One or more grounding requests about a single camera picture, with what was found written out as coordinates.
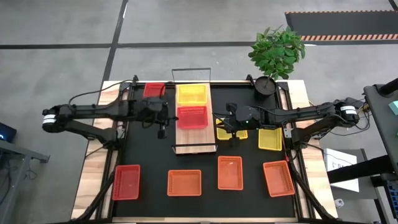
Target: black plant pot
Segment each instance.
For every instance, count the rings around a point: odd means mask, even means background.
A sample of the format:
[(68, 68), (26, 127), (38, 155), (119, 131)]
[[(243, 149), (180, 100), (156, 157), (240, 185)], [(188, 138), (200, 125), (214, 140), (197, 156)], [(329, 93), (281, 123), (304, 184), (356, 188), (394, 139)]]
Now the black plant pot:
[(276, 92), (276, 82), (269, 77), (263, 76), (256, 79), (254, 83), (254, 97), (257, 100), (265, 100)]

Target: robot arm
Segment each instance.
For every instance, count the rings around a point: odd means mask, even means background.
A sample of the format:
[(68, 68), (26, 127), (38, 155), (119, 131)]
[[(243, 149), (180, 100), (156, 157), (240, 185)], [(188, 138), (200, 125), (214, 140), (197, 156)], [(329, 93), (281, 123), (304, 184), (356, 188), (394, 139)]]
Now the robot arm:
[(143, 100), (115, 100), (108, 105), (58, 105), (43, 110), (42, 128), (48, 133), (69, 131), (87, 139), (98, 139), (105, 148), (118, 144), (116, 128), (100, 129), (74, 119), (110, 118), (114, 121), (138, 121), (143, 128), (159, 124), (158, 138), (166, 138), (165, 127), (169, 121), (169, 106), (159, 97)]
[(307, 143), (311, 137), (324, 134), (333, 128), (350, 128), (359, 121), (354, 106), (341, 100), (333, 103), (323, 103), (318, 106), (297, 108), (294, 110), (266, 109), (260, 106), (242, 106), (229, 103), (226, 106), (230, 113), (217, 128), (223, 128), (231, 133), (233, 138), (236, 132), (253, 129), (275, 129), (287, 123), (321, 119), (306, 128), (295, 128), (291, 131), (292, 147)]

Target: white board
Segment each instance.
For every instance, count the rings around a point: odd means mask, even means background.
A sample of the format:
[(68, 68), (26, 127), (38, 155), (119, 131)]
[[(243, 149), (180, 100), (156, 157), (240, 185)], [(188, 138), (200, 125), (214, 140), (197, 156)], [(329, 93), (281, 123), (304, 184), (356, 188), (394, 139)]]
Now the white board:
[[(325, 149), (324, 153), (325, 153), (325, 165), (327, 171), (339, 169), (341, 167), (346, 167), (350, 166), (351, 164), (357, 163), (356, 156), (347, 153), (339, 152), (333, 149)], [(358, 179), (347, 180), (330, 185), (346, 190), (359, 192)]]

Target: potted plant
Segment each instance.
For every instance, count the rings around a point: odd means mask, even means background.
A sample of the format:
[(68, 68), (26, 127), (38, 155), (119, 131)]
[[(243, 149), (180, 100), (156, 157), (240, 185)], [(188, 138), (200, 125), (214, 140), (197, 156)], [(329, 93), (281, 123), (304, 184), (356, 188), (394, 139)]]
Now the potted plant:
[(275, 93), (275, 80), (288, 79), (294, 70), (293, 64), (299, 62), (300, 56), (305, 57), (304, 43), (289, 26), (286, 30), (268, 27), (263, 34), (257, 33), (256, 43), (251, 47), (249, 57), (264, 74), (254, 84), (256, 96), (263, 99)]

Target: black mat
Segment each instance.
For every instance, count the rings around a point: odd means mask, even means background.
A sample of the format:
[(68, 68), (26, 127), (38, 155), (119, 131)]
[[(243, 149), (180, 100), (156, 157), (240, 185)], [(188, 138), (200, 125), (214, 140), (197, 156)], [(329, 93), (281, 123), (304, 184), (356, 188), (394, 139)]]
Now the black mat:
[[(136, 91), (136, 98), (143, 90)], [(175, 108), (175, 90), (166, 89), (170, 107)], [(263, 104), (254, 101), (249, 87), (211, 89), (213, 111), (225, 113), (225, 103), (276, 107), (271, 97)], [(271, 198), (268, 194), (262, 163), (284, 159), (283, 152), (257, 148), (257, 131), (249, 131), (249, 138), (230, 148), (220, 142), (216, 154), (176, 156), (170, 145), (175, 143), (175, 125), (168, 128), (168, 138), (158, 140), (158, 126), (142, 129), (130, 124), (128, 142), (121, 164), (141, 165), (138, 200), (114, 203), (114, 217), (294, 217), (293, 197)], [(243, 158), (244, 188), (226, 191), (217, 188), (217, 157)], [(170, 169), (200, 169), (202, 195), (200, 197), (168, 197), (167, 173)]]
[(372, 43), (385, 44), (398, 39), (395, 35), (398, 34), (398, 13), (395, 11), (287, 12), (286, 19), (288, 25), (306, 41), (332, 41), (333, 35), (333, 40), (340, 42), (363, 42), (364, 38)]

